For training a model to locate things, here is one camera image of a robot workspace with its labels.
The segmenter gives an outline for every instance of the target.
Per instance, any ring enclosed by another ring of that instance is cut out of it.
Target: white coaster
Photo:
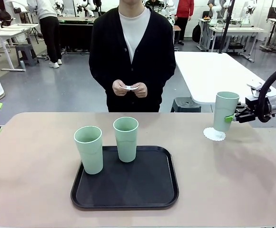
[[[204,130],[204,136],[213,141],[223,141],[226,134],[215,130],[213,127],[209,127]]]
[[[139,86],[138,86],[138,87],[135,87],[135,88],[131,88],[129,85],[127,85],[126,88],[124,88],[124,87],[122,87],[122,86],[119,86],[119,87],[122,88],[122,89],[126,89],[126,90],[135,90],[135,89],[138,89],[138,88],[139,88]]]

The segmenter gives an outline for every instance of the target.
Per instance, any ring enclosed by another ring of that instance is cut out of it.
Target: red jacket
[[[176,16],[188,18],[193,15],[194,0],[179,0]]]

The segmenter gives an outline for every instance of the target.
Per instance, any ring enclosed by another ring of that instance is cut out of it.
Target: person in red jacket
[[[194,0],[179,0],[177,14],[175,15],[175,25],[181,29],[178,44],[184,45],[187,22],[191,20],[194,11]]]

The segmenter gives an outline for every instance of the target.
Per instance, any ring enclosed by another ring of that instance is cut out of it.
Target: cup rim
[[[137,122],[137,126],[136,126],[134,129],[130,130],[130,131],[122,131],[122,130],[117,129],[117,128],[115,127],[116,121],[119,120],[119,119],[123,119],[123,118],[130,118],[130,119],[135,120],[135,121]],[[132,132],[132,131],[136,130],[136,129],[139,127],[139,122],[138,122],[138,120],[136,120],[135,118],[130,117],[130,116],[123,116],[123,117],[118,118],[117,120],[114,121],[113,127],[115,128],[116,131],[119,131],[119,132]]]
[[[76,133],[77,133],[78,131],[80,131],[81,129],[83,129],[83,128],[88,128],[88,127],[98,128],[98,127],[96,127],[96,126],[85,126],[85,127],[81,127],[81,128],[79,128],[79,129],[77,129],[76,132],[73,134],[73,138],[74,138],[74,140],[75,140],[76,142],[81,143],[81,144],[89,144],[89,143],[93,143],[93,142],[97,141],[99,138],[101,138],[101,136],[102,136],[102,130],[101,130],[100,128],[98,128],[98,129],[100,130],[100,136],[99,136],[97,139],[95,139],[95,140],[93,140],[93,141],[90,141],[90,142],[80,142],[80,141],[78,141],[78,140],[76,139],[76,137],[75,137],[75,136],[76,136]]]
[[[223,97],[223,96],[220,96],[219,93],[231,93],[231,94],[236,95],[237,97],[236,97],[236,98]],[[220,97],[220,98],[223,98],[223,99],[228,99],[228,100],[236,100],[236,99],[239,98],[239,95],[238,95],[237,93],[229,92],[229,91],[221,91],[221,92],[218,92],[218,93],[217,93],[217,96]]]

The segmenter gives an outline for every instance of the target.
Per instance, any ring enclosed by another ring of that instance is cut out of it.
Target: paper doily
[[[209,127],[204,130],[204,136],[213,141],[223,141],[226,134],[215,130],[213,127]]]

